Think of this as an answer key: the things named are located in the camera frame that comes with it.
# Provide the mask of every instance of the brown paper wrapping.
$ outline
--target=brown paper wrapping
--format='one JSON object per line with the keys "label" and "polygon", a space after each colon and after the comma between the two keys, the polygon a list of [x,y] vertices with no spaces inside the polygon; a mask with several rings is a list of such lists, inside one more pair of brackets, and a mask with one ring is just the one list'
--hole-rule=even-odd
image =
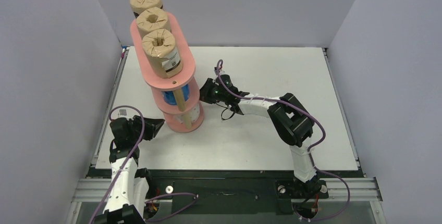
{"label": "brown paper wrapping", "polygon": [[182,70],[175,37],[165,29],[154,30],[142,40],[143,50],[155,74],[170,78]]}
{"label": "brown paper wrapping", "polygon": [[141,38],[158,29],[166,29],[170,31],[170,23],[167,13],[157,7],[143,11],[135,21]]}
{"label": "brown paper wrapping", "polygon": [[163,8],[163,0],[129,0],[129,1],[130,1],[130,7],[132,8],[135,17],[137,17],[139,14],[141,14],[143,11],[149,8],[153,7]]}

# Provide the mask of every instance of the pink shelf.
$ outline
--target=pink shelf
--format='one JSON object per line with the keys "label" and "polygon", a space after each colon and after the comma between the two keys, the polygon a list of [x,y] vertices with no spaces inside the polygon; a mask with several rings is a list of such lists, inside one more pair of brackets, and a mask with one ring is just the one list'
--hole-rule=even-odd
{"label": "pink shelf", "polygon": [[152,70],[151,65],[143,51],[140,33],[138,32],[135,20],[130,25],[130,34],[132,35],[135,52],[137,53],[138,62],[140,63],[141,73],[144,80],[149,86],[162,91],[173,91],[188,84],[195,74],[195,60],[192,52],[190,52],[189,45],[181,31],[177,19],[171,13],[169,16],[170,27],[172,28],[172,35],[174,35],[177,42],[178,51],[183,63],[182,71],[171,78],[160,78]]}
{"label": "pink shelf", "polygon": [[155,99],[155,103],[158,106],[158,108],[170,115],[181,115],[184,113],[189,112],[200,100],[200,89],[198,88],[197,81],[195,81],[195,78],[192,78],[189,82],[189,99],[186,101],[186,110],[180,111],[178,109],[178,106],[176,105],[170,105],[167,102],[164,101],[163,95],[161,94],[161,91],[157,89],[152,89],[153,98]]}
{"label": "pink shelf", "polygon": [[192,123],[191,129],[187,129],[186,126],[184,126],[184,123],[179,123],[175,119],[174,115],[169,115],[169,114],[164,113],[164,119],[166,120],[166,123],[169,126],[169,128],[172,129],[173,131],[179,132],[179,133],[188,133],[188,132],[191,132],[191,131],[197,129],[204,120],[203,105],[201,105],[200,102],[198,102],[198,103],[200,104],[200,116],[194,123]]}

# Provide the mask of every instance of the toilet paper roll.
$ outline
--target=toilet paper roll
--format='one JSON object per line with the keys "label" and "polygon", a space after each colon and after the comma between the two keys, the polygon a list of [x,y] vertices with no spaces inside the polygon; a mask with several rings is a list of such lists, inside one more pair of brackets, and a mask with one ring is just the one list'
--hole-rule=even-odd
{"label": "toilet paper roll", "polygon": [[167,13],[157,7],[143,11],[135,21],[137,23],[141,38],[158,29],[166,29],[171,31]]}
{"label": "toilet paper roll", "polygon": [[138,17],[143,11],[158,7],[163,8],[163,0],[130,0],[130,7],[132,8],[135,17]]}
{"label": "toilet paper roll", "polygon": [[142,46],[155,74],[170,78],[182,70],[175,37],[165,29],[154,30],[143,37]]}

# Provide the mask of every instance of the paper roll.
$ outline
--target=paper roll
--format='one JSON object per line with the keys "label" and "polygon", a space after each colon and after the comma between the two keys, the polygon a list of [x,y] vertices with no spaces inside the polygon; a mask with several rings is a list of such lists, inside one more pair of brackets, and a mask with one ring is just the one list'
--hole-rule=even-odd
{"label": "paper roll", "polygon": [[182,62],[175,37],[165,29],[154,30],[145,35],[142,46],[155,74],[170,78],[182,70]]}
{"label": "paper roll", "polygon": [[163,8],[163,0],[130,0],[130,7],[132,8],[135,17],[138,17],[143,11],[158,7]]}
{"label": "paper roll", "polygon": [[137,18],[136,23],[141,38],[154,30],[166,29],[171,31],[167,13],[157,7],[143,11]]}

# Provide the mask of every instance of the gray wall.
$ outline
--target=gray wall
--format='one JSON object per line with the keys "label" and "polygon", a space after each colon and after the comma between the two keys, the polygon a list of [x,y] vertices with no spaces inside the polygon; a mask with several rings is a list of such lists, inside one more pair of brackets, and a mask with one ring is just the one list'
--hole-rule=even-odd
{"label": "gray wall", "polygon": [[[99,0],[123,45],[131,45],[129,0]],[[354,0],[163,0],[191,45],[330,44]]]}
{"label": "gray wall", "polygon": [[440,0],[356,0],[329,57],[389,224],[442,223]]}
{"label": "gray wall", "polygon": [[1,223],[63,223],[121,48],[97,0],[0,0]]}

